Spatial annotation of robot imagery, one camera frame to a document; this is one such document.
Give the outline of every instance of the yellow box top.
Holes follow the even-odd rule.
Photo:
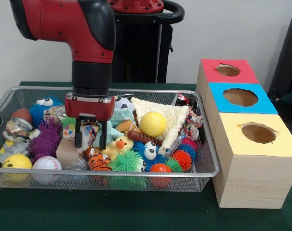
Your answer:
[[[292,135],[279,115],[219,114],[234,155],[292,157]]]

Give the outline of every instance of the stacked wooden boxes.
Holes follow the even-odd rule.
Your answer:
[[[200,94],[219,157],[226,208],[281,208],[292,185],[292,135],[245,60],[202,59]]]

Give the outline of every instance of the orange ball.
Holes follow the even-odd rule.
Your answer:
[[[158,163],[152,165],[149,172],[172,172],[170,167],[163,163]],[[150,183],[157,188],[165,188],[167,187],[172,178],[171,177],[150,177]]]
[[[179,162],[184,172],[189,171],[190,167],[192,166],[192,158],[187,152],[183,150],[175,151],[172,153],[171,157]]]
[[[11,118],[20,118],[31,124],[31,113],[27,108],[21,108],[12,113]]]

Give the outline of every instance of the yellow smiley face ball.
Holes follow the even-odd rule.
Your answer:
[[[2,168],[19,168],[19,169],[31,169],[32,163],[30,159],[23,154],[13,154],[9,156],[2,164]],[[13,183],[20,183],[26,180],[29,174],[21,173],[3,173],[5,179]]]
[[[163,133],[166,127],[166,120],[164,116],[159,112],[148,112],[140,121],[140,128],[143,133],[158,137]]]

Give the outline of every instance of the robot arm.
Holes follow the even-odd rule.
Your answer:
[[[72,52],[73,93],[65,100],[77,119],[76,146],[81,146],[81,120],[102,123],[100,149],[106,146],[106,122],[114,110],[108,96],[115,49],[114,12],[106,0],[10,0],[21,34],[31,40],[65,42]]]

